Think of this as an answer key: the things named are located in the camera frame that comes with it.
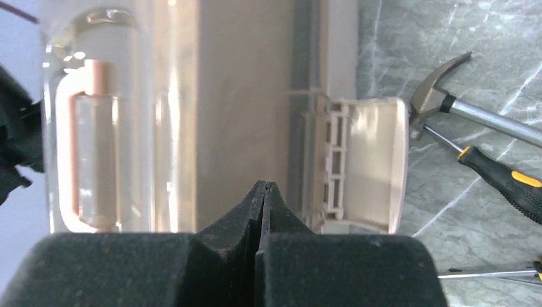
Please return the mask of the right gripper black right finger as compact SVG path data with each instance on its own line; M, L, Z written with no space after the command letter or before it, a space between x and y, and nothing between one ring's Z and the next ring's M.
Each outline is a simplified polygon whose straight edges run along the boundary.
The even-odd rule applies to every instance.
M255 255L256 306L447 306L433 259L402 235L319 235L268 183Z

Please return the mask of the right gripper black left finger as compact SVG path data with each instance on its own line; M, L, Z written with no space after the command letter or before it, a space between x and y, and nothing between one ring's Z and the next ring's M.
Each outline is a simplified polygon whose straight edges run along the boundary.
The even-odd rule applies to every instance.
M252 306L267 185L197 233L57 233L30 251L2 306Z

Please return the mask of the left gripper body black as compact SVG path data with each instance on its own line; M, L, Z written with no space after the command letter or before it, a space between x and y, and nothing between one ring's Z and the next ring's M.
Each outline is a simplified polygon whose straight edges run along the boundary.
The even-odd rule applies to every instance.
M44 172L41 103L1 68L1 203L18 187L32 181L17 166Z

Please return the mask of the translucent brown tool box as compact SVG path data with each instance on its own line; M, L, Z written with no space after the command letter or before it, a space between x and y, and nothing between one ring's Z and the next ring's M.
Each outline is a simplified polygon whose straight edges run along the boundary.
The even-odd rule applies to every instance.
M41 1L51 232L198 232L256 181L399 227L408 112L357 99L358 1Z

